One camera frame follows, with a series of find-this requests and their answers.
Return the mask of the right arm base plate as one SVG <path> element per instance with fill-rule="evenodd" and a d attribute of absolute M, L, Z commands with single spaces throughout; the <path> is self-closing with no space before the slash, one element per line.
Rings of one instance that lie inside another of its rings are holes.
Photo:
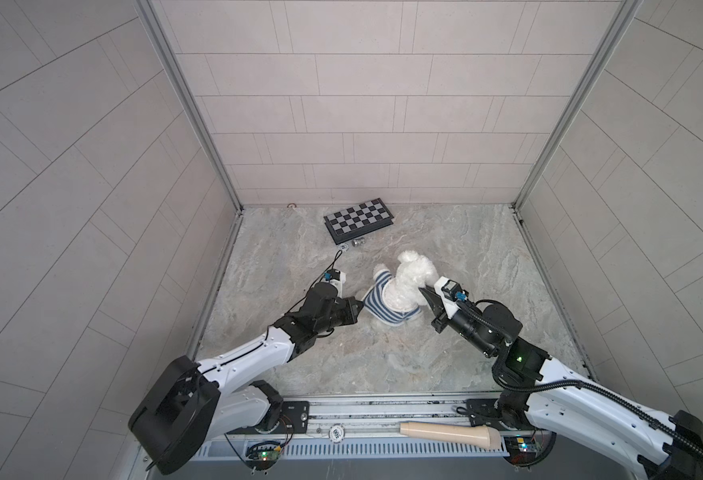
<path fill-rule="evenodd" d="M 499 431 L 507 430 L 507 426 L 503 424 L 501 410 L 497 406 L 497 399 L 467 399 L 465 411 L 467 412 L 465 415 L 469 418 L 469 423 L 473 427 L 489 426 Z"/>

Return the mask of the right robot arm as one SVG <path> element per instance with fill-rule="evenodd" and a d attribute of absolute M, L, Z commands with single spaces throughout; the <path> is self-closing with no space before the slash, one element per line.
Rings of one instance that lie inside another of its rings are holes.
<path fill-rule="evenodd" d="M 521 338 L 523 326 L 505 304 L 471 301 L 453 280 L 443 277 L 421 295 L 436 332 L 451 328 L 493 360 L 504 426 L 567 438 L 637 479 L 703 479 L 703 422 L 693 414 L 645 407 L 578 374 Z"/>

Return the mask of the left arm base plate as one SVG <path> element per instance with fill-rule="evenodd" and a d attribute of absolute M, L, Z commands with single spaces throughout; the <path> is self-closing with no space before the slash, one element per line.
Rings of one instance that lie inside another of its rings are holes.
<path fill-rule="evenodd" d="M 286 435 L 307 432 L 309 403 L 285 401 L 267 410 L 265 418 L 255 426 L 235 429 L 233 435 Z"/>

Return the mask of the blue white striped sweater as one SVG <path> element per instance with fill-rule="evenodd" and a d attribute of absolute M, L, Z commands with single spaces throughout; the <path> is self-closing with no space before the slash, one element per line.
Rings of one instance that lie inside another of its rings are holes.
<path fill-rule="evenodd" d="M 379 321 L 389 326 L 399 326 L 421 314 L 418 305 L 407 310 L 396 310 L 385 304 L 385 288 L 393 282 L 393 274 L 386 267 L 373 274 L 373 280 L 375 283 L 363 296 L 363 305 Z"/>

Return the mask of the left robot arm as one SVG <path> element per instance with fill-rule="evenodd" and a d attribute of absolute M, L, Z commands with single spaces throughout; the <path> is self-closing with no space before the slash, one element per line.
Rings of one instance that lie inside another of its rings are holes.
<path fill-rule="evenodd" d="M 152 467 L 173 474 L 209 440 L 241 428 L 273 430 L 283 398 L 261 374 L 295 360 L 335 328 L 357 323 L 361 311 L 361 300 L 343 298 L 336 284 L 320 282 L 299 310 L 253 340 L 201 361 L 186 355 L 172 360 L 128 422 Z"/>

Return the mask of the white teddy bear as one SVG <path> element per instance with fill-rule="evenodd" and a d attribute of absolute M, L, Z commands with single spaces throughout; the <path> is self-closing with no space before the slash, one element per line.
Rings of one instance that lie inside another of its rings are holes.
<path fill-rule="evenodd" d="M 423 298 L 419 288 L 425 286 L 435 286 L 439 280 L 439 274 L 435 264 L 427 256 L 417 253 L 415 250 L 401 252 L 397 256 L 399 267 L 393 274 L 393 282 L 385 288 L 385 304 L 396 310 L 407 310 L 415 306 L 427 306 L 427 300 Z M 379 264 L 373 269 L 373 274 L 383 269 L 385 264 Z"/>

